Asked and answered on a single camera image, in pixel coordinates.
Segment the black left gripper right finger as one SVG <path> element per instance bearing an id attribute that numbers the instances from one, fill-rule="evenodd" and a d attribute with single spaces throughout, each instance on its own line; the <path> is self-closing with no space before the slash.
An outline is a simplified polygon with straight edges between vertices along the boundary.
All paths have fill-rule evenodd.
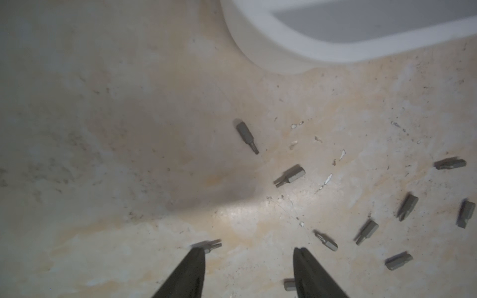
<path id="1" fill-rule="evenodd" d="M 307 248 L 295 248 L 294 280 L 299 298 L 349 298 Z"/>

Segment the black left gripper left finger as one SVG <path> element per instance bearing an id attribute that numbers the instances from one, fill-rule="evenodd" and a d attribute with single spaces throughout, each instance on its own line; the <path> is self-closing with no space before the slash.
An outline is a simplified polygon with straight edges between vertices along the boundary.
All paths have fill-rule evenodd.
<path id="1" fill-rule="evenodd" d="M 203 248 L 194 247 L 166 279 L 153 298 L 201 298 L 206 270 Z"/>

